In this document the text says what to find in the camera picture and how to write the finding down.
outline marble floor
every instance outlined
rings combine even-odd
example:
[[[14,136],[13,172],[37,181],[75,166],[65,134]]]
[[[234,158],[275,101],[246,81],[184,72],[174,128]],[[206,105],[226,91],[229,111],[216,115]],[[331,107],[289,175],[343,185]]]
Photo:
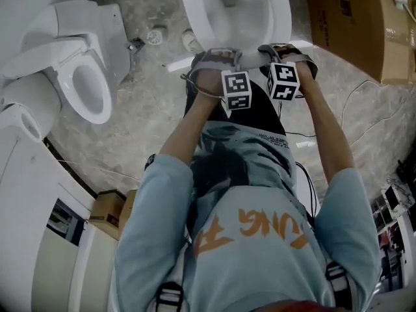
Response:
[[[131,71],[120,85],[113,115],[106,124],[92,125],[64,103],[49,139],[67,161],[77,163],[71,166],[96,192],[127,192],[137,186],[147,158],[160,150],[183,115],[185,84],[179,78],[182,71],[168,72],[166,65],[189,56],[181,43],[181,34],[190,26],[181,0],[95,1],[100,5],[120,5],[128,38],[146,38],[155,25],[164,25],[168,38],[160,46],[146,45],[133,57]],[[310,41],[306,0],[290,2],[292,39]],[[415,138],[415,92],[409,86],[365,83],[350,96],[369,76],[318,47],[313,48],[313,58],[319,66],[317,81],[343,125],[373,200]],[[281,120],[287,131],[314,133],[303,99],[285,103]],[[295,159],[309,170],[322,199],[327,184],[315,139],[301,135],[289,135],[288,139]]]

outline smart toilet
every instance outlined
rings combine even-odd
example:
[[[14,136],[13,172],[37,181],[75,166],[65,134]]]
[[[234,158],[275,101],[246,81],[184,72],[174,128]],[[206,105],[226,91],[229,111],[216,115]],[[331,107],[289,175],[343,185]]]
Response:
[[[17,79],[48,67],[70,105],[93,124],[111,115],[116,89],[130,69],[118,5],[66,1],[48,6],[29,25],[21,53],[1,68]]]
[[[183,0],[196,39],[207,50],[251,53],[264,43],[289,43],[289,0]]]

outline cardboard box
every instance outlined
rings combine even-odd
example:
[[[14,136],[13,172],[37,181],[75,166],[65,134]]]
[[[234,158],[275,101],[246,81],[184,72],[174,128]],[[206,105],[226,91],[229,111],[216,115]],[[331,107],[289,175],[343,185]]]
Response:
[[[313,43],[382,84],[416,81],[416,23],[393,0],[307,0]],[[409,0],[413,10],[416,0]]]
[[[130,218],[131,210],[133,209],[133,204],[135,202],[137,190],[131,190],[127,193],[127,199],[124,203],[122,213],[120,214],[120,222],[118,224],[118,233],[119,236],[122,236],[125,224]]]
[[[90,223],[118,240],[120,214],[124,206],[122,194],[118,192],[101,193],[94,202],[90,215]]]

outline wire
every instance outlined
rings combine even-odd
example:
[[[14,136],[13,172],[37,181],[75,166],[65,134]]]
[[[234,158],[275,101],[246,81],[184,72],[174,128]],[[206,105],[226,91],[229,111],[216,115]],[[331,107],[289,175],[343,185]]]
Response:
[[[377,84],[377,83],[375,83],[375,82],[373,82],[373,81],[370,81],[370,80],[365,80],[365,81],[363,81],[363,82],[362,82],[359,86],[355,87],[355,89],[354,89],[353,91],[351,91],[351,93],[348,95],[348,97],[347,97],[347,99],[346,99],[346,102],[345,102],[345,104],[344,104],[344,107],[343,107],[343,113],[342,113],[342,115],[341,115],[341,129],[344,129],[344,112],[345,112],[345,108],[346,108],[346,106],[347,106],[347,104],[348,104],[348,102],[349,102],[349,100],[350,100],[351,95],[352,95],[355,91],[357,91],[358,89],[360,89],[360,88],[361,88],[363,85],[365,85],[366,83],[372,83],[372,84],[374,84],[374,85],[378,86],[379,88],[384,88],[385,86],[387,86],[387,85],[382,86],[382,85],[379,85],[379,84]]]
[[[281,116],[281,107],[282,107],[282,103],[281,103],[281,101],[279,101],[279,104],[278,104],[278,112],[277,112],[278,117],[279,117],[279,120],[280,120],[280,116]]]
[[[88,164],[84,164],[84,163],[78,163],[78,162],[64,161],[64,160],[62,160],[62,159],[57,159],[57,161],[58,161],[58,162],[68,163],[68,164],[76,164],[76,165],[83,165],[83,166],[87,166],[87,167],[89,167],[89,168],[93,168],[93,169],[101,170],[101,171],[104,171],[104,172],[108,172],[108,173],[110,173],[110,174],[116,174],[116,175],[119,175],[119,176],[122,176],[122,177],[130,178],[130,179],[133,179],[133,180],[137,181],[138,183],[141,183],[141,180],[139,180],[139,179],[137,179],[137,178],[134,178],[134,177],[131,177],[131,175],[121,174],[121,173],[119,173],[119,172],[115,172],[115,171],[107,170],[107,169],[104,169],[104,168],[100,168],[100,167],[98,167],[98,166],[92,166],[92,165],[88,165]]]
[[[187,75],[185,75],[185,74],[181,74],[181,79],[182,79],[182,80],[186,80],[186,81],[188,81],[188,82],[189,82],[192,86],[194,86],[194,87],[195,87],[195,89],[196,89],[197,91],[201,92],[201,93],[202,93],[202,94],[204,94],[205,96],[208,96],[208,97],[211,97],[211,98],[224,98],[223,96],[211,95],[207,89],[205,89],[205,88],[201,88],[200,86],[196,85],[196,83],[195,83],[194,81],[192,81],[192,80],[190,79],[190,77],[188,77],[188,76],[187,76]]]
[[[377,126],[380,122],[383,122],[384,120],[391,119],[403,107],[403,105],[408,101],[408,99],[410,97],[410,93],[412,91],[413,91],[413,88],[409,91],[409,94],[406,97],[406,99],[404,100],[404,102],[400,104],[399,108],[390,117],[382,118],[382,119],[378,120],[378,122],[376,122],[374,125],[370,126],[357,140],[355,140],[353,143],[351,143],[350,146],[352,146],[353,144],[355,144],[356,142],[361,140],[364,137],[364,135],[366,135],[367,132],[370,131],[370,129],[372,129],[374,126]]]
[[[4,177],[4,175],[5,175],[5,172],[6,172],[6,169],[7,169],[8,162],[9,162],[10,158],[12,158],[14,148],[16,148],[16,146],[18,145],[19,141],[20,141],[20,139],[19,139],[19,138],[17,138],[17,139],[16,139],[16,143],[14,144],[14,146],[13,146],[13,148],[12,148],[12,151],[10,152],[10,155],[8,156],[8,159],[7,159],[7,161],[6,161],[6,165],[5,165],[5,169],[3,170],[3,173],[1,174],[1,177],[0,177],[0,185],[1,185],[1,182],[3,181],[3,177]]]
[[[295,162],[295,164],[302,169],[302,171],[304,172],[304,174],[306,176],[307,183],[309,185],[309,193],[311,195],[311,212],[312,212],[311,216],[312,216],[312,218],[315,218],[316,215],[317,215],[317,209],[318,209],[318,199],[317,199],[317,193],[315,192],[315,187],[313,186],[312,179],[309,176],[309,174],[307,173],[305,167],[302,164],[300,164],[299,162]]]
[[[413,15],[413,13],[410,11],[408,4],[407,4],[407,3],[404,3],[404,4],[403,4],[403,6],[404,6],[404,8],[408,11],[408,13],[409,13],[410,17],[412,18],[412,20],[413,20],[414,22],[416,22],[416,18],[415,18],[415,16]]]
[[[386,85],[380,85],[380,84],[377,84],[377,83],[375,83],[375,82],[373,82],[373,81],[371,81],[371,80],[365,80],[365,81],[363,81],[362,83],[360,83],[357,87],[355,87],[355,89],[353,89],[353,91],[351,91],[351,93],[348,95],[348,97],[347,97],[347,99],[346,99],[346,101],[345,101],[345,104],[344,104],[344,107],[343,107],[343,111],[342,111],[342,114],[341,114],[341,129],[343,130],[344,129],[344,116],[345,116],[345,109],[346,109],[346,106],[348,105],[348,103],[349,103],[349,101],[350,101],[350,98],[351,98],[351,96],[352,96],[352,94],[355,92],[355,91],[357,91],[358,89],[360,89],[363,85],[365,85],[366,83],[372,83],[372,84],[374,84],[374,85],[376,85],[377,87],[379,87],[379,88],[384,88],[385,86],[387,86],[388,84],[386,84]],[[405,102],[407,102],[407,100],[408,100],[408,98],[409,98],[409,96],[410,96],[410,93],[409,93],[409,95],[408,95],[408,97],[406,98],[406,100],[403,102],[403,103],[401,103],[400,104],[400,107],[390,116],[390,117],[387,117],[387,118],[382,118],[381,120],[379,120],[378,122],[376,122],[374,125],[372,125],[372,126],[370,126],[357,140],[355,140],[353,143],[351,143],[350,144],[350,146],[352,146],[353,144],[355,144],[358,140],[361,140],[361,138],[362,137],[364,137],[364,135],[370,130],[370,129],[372,129],[375,125],[378,125],[380,122],[382,122],[382,121],[384,121],[384,120],[388,120],[388,119],[390,119],[390,118],[392,118],[401,108],[402,108],[402,106],[403,106],[403,104],[405,104]],[[281,116],[281,108],[280,108],[280,111],[278,112],[278,114],[279,114],[279,119],[280,119],[280,116]],[[314,134],[314,135],[305,135],[305,134],[302,134],[302,133],[293,133],[293,132],[286,132],[286,134],[294,134],[294,135],[301,135],[301,136],[303,136],[303,137],[307,137],[307,138],[312,138],[312,137],[316,137],[316,134]]]
[[[302,133],[286,132],[286,131],[285,131],[285,133],[286,134],[301,135],[301,136],[306,137],[306,138],[315,138],[316,137],[316,134],[313,134],[313,135],[305,135],[305,134],[302,134]]]

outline light blue t-shirt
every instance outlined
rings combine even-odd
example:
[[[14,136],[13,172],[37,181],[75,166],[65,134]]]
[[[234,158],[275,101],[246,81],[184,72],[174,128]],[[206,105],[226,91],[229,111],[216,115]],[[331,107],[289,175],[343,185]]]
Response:
[[[191,311],[251,311],[282,300],[333,307],[323,250],[354,279],[358,311],[365,309],[380,260],[355,169],[332,179],[313,232],[296,199],[284,136],[208,122],[190,167],[157,155],[145,171],[116,254],[121,311],[147,309],[176,263],[186,223],[192,246],[183,289]]]

